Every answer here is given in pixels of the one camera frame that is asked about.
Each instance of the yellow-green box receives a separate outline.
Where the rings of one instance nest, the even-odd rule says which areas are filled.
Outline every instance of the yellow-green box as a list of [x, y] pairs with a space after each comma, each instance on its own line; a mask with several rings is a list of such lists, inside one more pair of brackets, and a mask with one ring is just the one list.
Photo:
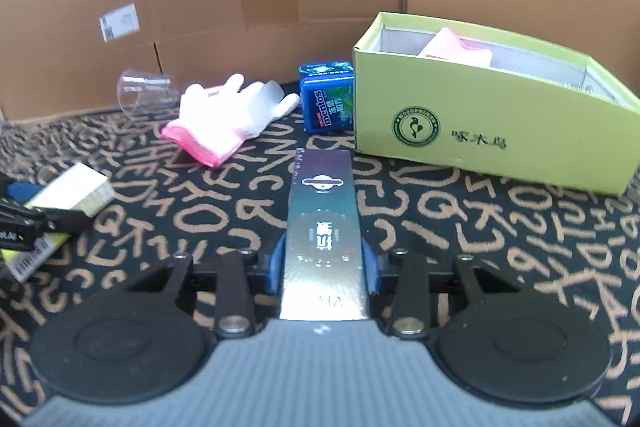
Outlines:
[[[491, 49], [478, 68], [418, 53], [443, 27]], [[593, 58], [495, 28], [380, 13], [354, 47], [359, 152], [623, 192], [640, 100]]]

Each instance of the pink and white glove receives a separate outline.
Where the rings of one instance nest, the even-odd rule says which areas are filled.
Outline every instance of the pink and white glove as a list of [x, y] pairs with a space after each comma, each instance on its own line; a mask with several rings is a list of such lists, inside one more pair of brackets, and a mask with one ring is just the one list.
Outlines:
[[209, 167], [219, 167], [245, 140], [255, 138], [272, 121], [286, 116], [300, 103], [295, 94], [284, 96], [273, 80], [254, 82], [243, 90], [244, 76], [228, 78], [223, 86], [187, 88], [180, 99], [180, 115], [161, 136]]

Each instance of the brown tape patch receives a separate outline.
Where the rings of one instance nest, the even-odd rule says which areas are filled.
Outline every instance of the brown tape patch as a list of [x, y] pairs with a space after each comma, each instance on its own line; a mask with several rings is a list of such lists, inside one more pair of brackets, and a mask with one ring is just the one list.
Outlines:
[[244, 25], [291, 26], [298, 24], [298, 0], [240, 0]]

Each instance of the gray gripper base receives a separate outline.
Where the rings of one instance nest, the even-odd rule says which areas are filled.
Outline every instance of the gray gripper base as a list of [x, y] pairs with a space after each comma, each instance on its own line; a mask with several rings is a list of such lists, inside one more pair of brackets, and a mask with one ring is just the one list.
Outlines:
[[24, 427], [613, 427], [588, 401], [517, 410], [452, 383], [427, 349], [373, 321], [272, 320], [221, 343], [188, 383], [137, 405], [54, 397]]

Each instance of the transparent cup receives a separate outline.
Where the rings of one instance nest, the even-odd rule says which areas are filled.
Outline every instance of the transparent cup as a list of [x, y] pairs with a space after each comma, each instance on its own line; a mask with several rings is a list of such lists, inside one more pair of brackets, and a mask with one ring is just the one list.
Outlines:
[[180, 100], [170, 76], [127, 70], [118, 79], [118, 103], [123, 112], [173, 107]]

